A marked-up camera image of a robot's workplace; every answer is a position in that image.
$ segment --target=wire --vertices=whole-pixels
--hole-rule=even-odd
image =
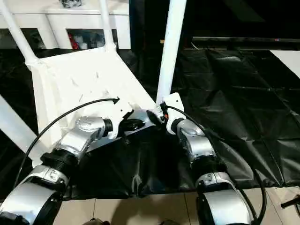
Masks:
[[[185,115],[190,121],[192,121],[194,124],[196,124],[203,131],[204,135],[209,139],[209,135],[206,135],[207,132],[205,131],[204,127],[201,124],[199,124],[196,120],[194,120],[191,116],[189,116],[186,112],[184,112],[184,111],[182,111],[182,110],[180,110],[180,109],[178,109],[176,107],[170,106],[170,105],[166,105],[166,108],[170,108],[170,109],[176,110],[176,111],[180,112],[181,114]],[[244,191],[241,191],[241,190],[239,190],[239,191],[241,192],[241,194],[243,196],[244,195],[246,196],[246,198],[245,197],[244,198],[245,198],[247,204],[249,205],[250,210],[251,210],[251,212],[253,214],[254,220],[252,221],[251,224],[252,225],[259,225],[259,224],[261,224],[261,222],[263,220],[263,217],[264,217],[264,214],[266,213],[266,209],[267,209],[267,194],[266,194],[266,191],[265,191],[265,188],[264,188],[264,185],[263,185],[263,181],[260,178],[260,176],[258,175],[256,169],[254,169],[254,167],[247,160],[245,160],[245,162],[251,168],[252,173],[253,173],[255,179],[257,180],[258,185],[259,185],[259,187],[261,189],[261,192],[262,192],[262,208],[261,208],[261,211],[259,213],[258,218],[256,218],[256,212],[254,210],[254,207],[253,207],[252,203],[250,202],[249,198],[247,197],[247,195],[244,193]]]
[[[54,123],[56,123],[57,121],[59,121],[59,120],[62,119],[63,117],[67,116],[68,114],[70,114],[70,113],[72,113],[72,112],[74,112],[74,111],[76,111],[76,110],[78,110],[78,109],[80,109],[80,108],[83,108],[83,107],[85,107],[85,106],[87,106],[87,105],[91,105],[91,104],[97,103],[97,102],[105,102],[105,101],[113,101],[114,103],[116,103],[118,100],[119,100],[118,98],[104,98],[104,99],[98,99],[98,100],[94,100],[94,101],[91,101],[91,102],[87,102],[87,103],[85,103],[85,104],[82,104],[82,105],[80,105],[80,106],[77,106],[77,107],[75,107],[75,108],[73,108],[73,109],[71,109],[71,110],[65,112],[64,114],[62,114],[61,116],[59,116],[58,118],[56,118],[55,120],[53,120],[48,126],[46,126],[46,127],[42,130],[41,133],[39,133],[39,134],[37,135],[37,137],[33,140],[33,142],[31,143],[31,145],[30,145],[29,148],[27,149],[26,154],[25,154],[25,156],[24,156],[24,158],[23,158],[23,161],[22,161],[22,163],[21,163],[21,165],[20,165],[20,169],[19,169],[19,172],[18,172],[17,177],[16,177],[16,179],[15,179],[15,183],[14,183],[13,188],[15,188],[15,187],[17,186],[17,184],[18,184],[18,181],[19,181],[19,178],[20,178],[20,175],[21,175],[21,171],[22,171],[22,169],[23,169],[23,167],[24,167],[24,164],[25,164],[25,162],[26,162],[26,159],[27,159],[29,153],[31,152],[33,146],[38,142],[38,140],[40,139],[40,137],[41,137],[41,136],[42,136],[42,135],[50,128],[50,127],[53,126]]]
[[[192,44],[192,46],[193,46],[195,49],[199,50],[199,48],[197,48],[197,47],[194,45],[193,42],[191,42],[191,44]]]

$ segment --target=white cabinet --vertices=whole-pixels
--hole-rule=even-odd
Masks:
[[[46,48],[72,48],[67,29],[102,29],[98,0],[82,0],[82,6],[64,8],[59,0],[6,0],[20,28],[36,28]],[[130,49],[129,0],[107,0],[118,48]],[[0,29],[7,28],[0,15]]]

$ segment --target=black tarp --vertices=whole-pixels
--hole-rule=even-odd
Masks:
[[[119,54],[155,98],[161,54]],[[36,131],[31,73],[18,51],[1,51],[0,58],[0,94]],[[181,51],[172,92],[179,92],[185,111],[208,128],[230,175],[242,188],[257,186],[243,158],[255,165],[267,187],[300,184],[300,80],[271,52]],[[3,198],[23,154],[3,134],[0,139]],[[128,140],[84,157],[72,179],[73,199],[193,190],[187,157],[175,136],[151,127]]]

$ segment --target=white tile floor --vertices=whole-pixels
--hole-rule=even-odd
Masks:
[[[261,207],[260,189],[246,190],[257,213]],[[262,225],[300,224],[293,206],[281,209],[300,189],[268,188],[268,205]],[[180,225],[198,225],[195,208],[196,193],[152,195],[143,199],[89,199],[64,202],[54,225],[82,225],[91,218],[107,220],[112,225],[158,225],[170,219]]]

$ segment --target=white bracket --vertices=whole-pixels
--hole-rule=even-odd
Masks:
[[[178,109],[184,111],[183,103],[182,103],[181,98],[178,93],[173,93],[167,97],[164,97],[163,100],[166,103],[166,105],[173,106],[175,108],[178,108]],[[174,109],[170,109],[170,108],[167,109],[167,112],[168,112],[168,122],[167,122],[166,128],[170,134],[174,135],[175,133],[171,129],[172,123],[174,122],[174,120],[179,119],[179,118],[186,119],[186,116],[183,115],[182,113],[180,113]]]

